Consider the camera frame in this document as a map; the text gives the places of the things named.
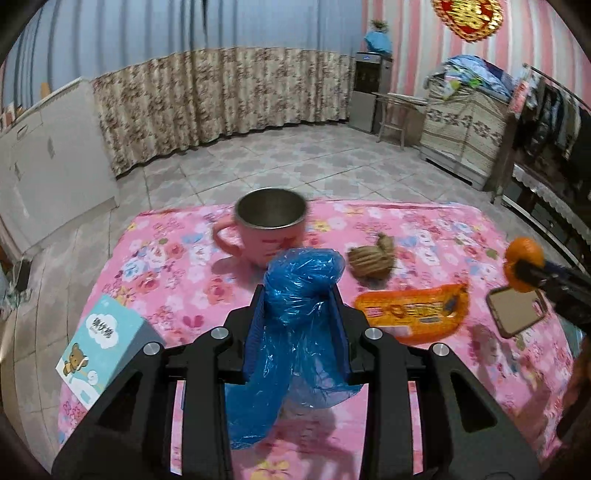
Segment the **cloth-covered cabinet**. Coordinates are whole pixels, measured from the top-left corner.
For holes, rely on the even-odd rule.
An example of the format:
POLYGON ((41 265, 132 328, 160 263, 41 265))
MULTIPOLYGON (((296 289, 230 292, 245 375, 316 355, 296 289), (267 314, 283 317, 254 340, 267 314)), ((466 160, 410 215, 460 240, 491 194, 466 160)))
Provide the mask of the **cloth-covered cabinet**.
POLYGON ((467 85, 445 98, 444 86, 441 75, 426 80, 421 157, 482 191, 496 163, 508 103, 494 92, 467 85))

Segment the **pink metal-lined mug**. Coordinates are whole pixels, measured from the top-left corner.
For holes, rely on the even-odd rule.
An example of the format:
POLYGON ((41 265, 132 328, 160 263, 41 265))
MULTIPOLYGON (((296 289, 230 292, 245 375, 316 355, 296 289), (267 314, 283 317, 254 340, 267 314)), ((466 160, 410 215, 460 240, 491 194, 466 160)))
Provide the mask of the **pink metal-lined mug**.
POLYGON ((308 202, 301 194, 264 188, 240 198, 230 216, 212 226, 212 240, 224 253, 259 267, 280 252, 304 244, 308 202))

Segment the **blue floral curtain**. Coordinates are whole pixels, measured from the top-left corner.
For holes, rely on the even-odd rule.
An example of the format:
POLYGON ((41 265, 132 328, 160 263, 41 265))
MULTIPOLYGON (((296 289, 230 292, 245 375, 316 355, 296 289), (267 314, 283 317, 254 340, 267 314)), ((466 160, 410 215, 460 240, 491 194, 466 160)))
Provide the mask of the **blue floral curtain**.
POLYGON ((359 1, 49 1, 2 58, 1 104, 84 78, 115 174, 156 156, 349 115, 359 1))

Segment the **grey water dispenser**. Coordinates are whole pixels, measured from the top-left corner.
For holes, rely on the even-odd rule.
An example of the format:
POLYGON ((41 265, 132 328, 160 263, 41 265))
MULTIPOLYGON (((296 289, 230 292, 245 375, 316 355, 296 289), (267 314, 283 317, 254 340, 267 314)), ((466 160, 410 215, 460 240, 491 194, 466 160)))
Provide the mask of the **grey water dispenser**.
POLYGON ((374 52, 356 52, 349 126, 377 134, 382 117, 378 95, 390 91, 393 61, 374 52))

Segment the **low black tv cabinet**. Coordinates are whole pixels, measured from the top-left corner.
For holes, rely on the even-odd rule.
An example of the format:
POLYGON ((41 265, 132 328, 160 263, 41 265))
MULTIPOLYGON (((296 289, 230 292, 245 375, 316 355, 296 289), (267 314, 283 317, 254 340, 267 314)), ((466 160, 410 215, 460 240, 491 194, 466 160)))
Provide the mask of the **low black tv cabinet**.
POLYGON ((573 209, 530 168, 515 164, 502 204, 543 235, 571 264, 590 271, 590 209, 573 209))

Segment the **brown jute twine ball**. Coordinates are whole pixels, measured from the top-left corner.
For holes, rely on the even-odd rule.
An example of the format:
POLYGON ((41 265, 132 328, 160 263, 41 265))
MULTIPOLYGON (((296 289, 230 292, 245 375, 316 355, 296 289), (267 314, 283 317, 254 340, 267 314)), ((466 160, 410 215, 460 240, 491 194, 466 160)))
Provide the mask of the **brown jute twine ball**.
POLYGON ((346 259, 349 270, 356 278, 388 279, 396 265, 394 238, 380 232, 374 245, 349 249, 346 259))

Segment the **clothes rack with garments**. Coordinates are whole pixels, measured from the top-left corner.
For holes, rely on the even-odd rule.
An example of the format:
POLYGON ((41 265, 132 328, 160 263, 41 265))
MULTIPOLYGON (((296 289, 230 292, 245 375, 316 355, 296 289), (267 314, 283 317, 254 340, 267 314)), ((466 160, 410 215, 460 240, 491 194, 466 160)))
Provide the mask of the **clothes rack with garments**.
POLYGON ((487 186, 498 197, 519 166, 574 206, 590 204, 590 106, 525 63, 514 85, 487 186))

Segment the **red gold heart decoration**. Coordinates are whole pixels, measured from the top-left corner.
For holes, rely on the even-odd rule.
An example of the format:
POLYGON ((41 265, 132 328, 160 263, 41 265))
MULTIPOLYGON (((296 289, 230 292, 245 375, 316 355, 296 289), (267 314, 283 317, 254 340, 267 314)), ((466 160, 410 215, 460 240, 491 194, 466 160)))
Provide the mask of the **red gold heart decoration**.
POLYGON ((432 0, 431 3, 443 23, 468 43, 494 35, 504 21, 504 10, 497 0, 432 0))

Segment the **white cabinet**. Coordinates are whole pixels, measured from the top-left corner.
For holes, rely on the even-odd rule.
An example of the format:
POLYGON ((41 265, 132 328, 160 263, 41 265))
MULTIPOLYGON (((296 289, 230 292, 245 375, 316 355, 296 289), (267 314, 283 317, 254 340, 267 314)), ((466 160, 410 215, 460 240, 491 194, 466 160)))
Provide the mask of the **white cabinet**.
POLYGON ((88 80, 56 90, 1 134, 1 226, 17 256, 118 203, 88 80))

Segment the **blue covered potted plant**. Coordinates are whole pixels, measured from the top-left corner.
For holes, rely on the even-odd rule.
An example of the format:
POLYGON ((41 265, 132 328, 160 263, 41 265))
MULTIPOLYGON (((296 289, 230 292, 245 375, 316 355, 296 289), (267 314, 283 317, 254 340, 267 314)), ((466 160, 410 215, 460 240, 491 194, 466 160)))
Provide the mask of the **blue covered potted plant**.
POLYGON ((390 58, 393 53, 393 46, 389 32, 390 28, 387 21, 373 19, 370 22, 370 30, 363 37, 367 51, 390 58))

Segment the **phone in brown case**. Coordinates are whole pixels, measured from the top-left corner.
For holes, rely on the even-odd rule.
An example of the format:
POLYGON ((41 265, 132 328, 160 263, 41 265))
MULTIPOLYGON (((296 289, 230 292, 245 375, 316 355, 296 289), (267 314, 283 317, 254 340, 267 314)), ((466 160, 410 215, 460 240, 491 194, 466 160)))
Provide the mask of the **phone in brown case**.
POLYGON ((538 290, 520 293, 509 286, 500 287, 487 294, 486 302, 504 339, 515 337, 544 320, 548 313, 547 303, 538 290))

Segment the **orange snack wrapper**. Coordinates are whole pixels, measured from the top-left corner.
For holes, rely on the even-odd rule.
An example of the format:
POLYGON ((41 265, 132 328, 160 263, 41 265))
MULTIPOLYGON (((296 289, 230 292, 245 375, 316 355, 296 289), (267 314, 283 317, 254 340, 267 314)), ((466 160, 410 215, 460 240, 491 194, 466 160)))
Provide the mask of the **orange snack wrapper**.
POLYGON ((370 326, 381 328, 402 343, 433 343, 453 335, 469 312, 466 283, 430 289, 372 291, 356 297, 353 306, 370 326))

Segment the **blue plastic bag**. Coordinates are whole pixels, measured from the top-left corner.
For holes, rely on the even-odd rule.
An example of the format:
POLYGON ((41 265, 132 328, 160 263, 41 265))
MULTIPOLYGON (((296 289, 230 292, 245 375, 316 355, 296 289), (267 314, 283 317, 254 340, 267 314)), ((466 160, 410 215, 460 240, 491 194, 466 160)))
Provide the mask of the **blue plastic bag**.
POLYGON ((225 387, 233 450, 266 438, 284 402, 327 409, 361 391, 346 381, 338 358, 345 346, 332 339, 332 290, 345 267, 339 252, 325 248, 290 249, 267 266, 256 305, 260 341, 246 348, 247 381, 225 387))

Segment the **blue bear tissue box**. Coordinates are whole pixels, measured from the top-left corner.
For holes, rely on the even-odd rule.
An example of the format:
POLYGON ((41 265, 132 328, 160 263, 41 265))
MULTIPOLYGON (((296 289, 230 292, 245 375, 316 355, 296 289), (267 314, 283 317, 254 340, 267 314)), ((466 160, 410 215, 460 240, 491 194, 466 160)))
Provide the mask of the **blue bear tissue box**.
POLYGON ((82 318, 58 359, 56 372, 83 407, 90 409, 135 354, 152 342, 164 343, 149 322, 103 295, 82 318))

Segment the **pile of folded bedding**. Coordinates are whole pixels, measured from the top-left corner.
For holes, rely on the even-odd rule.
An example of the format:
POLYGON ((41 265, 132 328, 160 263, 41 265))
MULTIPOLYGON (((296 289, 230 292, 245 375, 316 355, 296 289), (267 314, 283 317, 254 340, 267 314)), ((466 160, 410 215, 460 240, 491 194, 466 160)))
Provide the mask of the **pile of folded bedding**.
POLYGON ((461 87, 480 90, 506 102, 514 92, 511 75, 474 55, 457 55, 446 59, 426 76, 423 88, 428 90, 437 82, 443 86, 445 99, 449 99, 461 87))

